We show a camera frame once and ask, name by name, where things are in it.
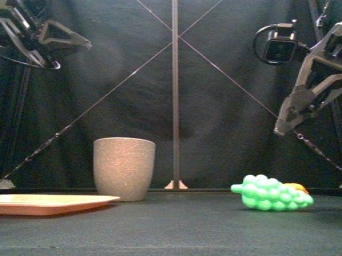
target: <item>metal pole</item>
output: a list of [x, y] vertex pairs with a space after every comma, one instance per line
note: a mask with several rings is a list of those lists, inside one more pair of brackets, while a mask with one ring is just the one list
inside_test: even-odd
[[179, 189], [179, 73], [177, 73], [177, 0], [172, 0], [172, 123], [173, 189]]

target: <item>black backdrop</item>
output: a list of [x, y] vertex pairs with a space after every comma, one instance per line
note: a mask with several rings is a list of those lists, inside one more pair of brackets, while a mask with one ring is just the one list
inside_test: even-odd
[[[4, 173], [117, 89], [10, 176], [17, 187], [92, 188], [92, 142], [124, 136], [156, 143], [151, 187], [163, 188], [175, 169], [172, 97], [179, 99], [179, 178], [189, 188], [228, 188], [247, 174], [259, 173], [307, 187], [339, 186], [340, 172], [295, 135], [272, 133], [272, 113], [291, 92], [300, 64], [267, 66], [251, 49], [259, 28], [292, 19], [299, 40], [314, 45], [307, 1], [180, 0], [177, 5], [181, 37], [173, 95], [172, 1], [52, 1], [47, 15], [93, 46], [61, 59], [61, 70], [30, 71], [13, 154], [1, 151]], [[22, 70], [13, 70], [1, 61], [1, 94], [12, 92], [1, 100], [4, 113], [13, 112], [8, 102], [14, 102], [20, 87], [16, 74]], [[339, 163], [331, 123], [326, 109], [298, 131]], [[4, 129], [2, 149], [12, 129]]]

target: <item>speckled cup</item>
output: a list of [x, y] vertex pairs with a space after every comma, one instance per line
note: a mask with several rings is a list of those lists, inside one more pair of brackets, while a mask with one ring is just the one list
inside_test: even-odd
[[155, 143], [111, 137], [93, 142], [93, 179], [97, 193], [121, 201], [144, 199], [151, 185]]

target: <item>green grapes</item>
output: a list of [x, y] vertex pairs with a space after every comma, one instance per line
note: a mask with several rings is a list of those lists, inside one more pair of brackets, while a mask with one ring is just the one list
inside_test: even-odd
[[242, 194], [242, 202], [248, 208], [262, 211], [294, 211], [314, 203], [307, 193], [262, 174], [247, 175], [242, 184], [231, 186], [231, 191]]

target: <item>tray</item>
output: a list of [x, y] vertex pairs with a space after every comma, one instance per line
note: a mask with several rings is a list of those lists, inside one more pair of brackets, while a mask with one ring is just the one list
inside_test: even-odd
[[56, 215], [105, 206], [119, 199], [100, 195], [6, 194], [0, 195], [0, 215]]

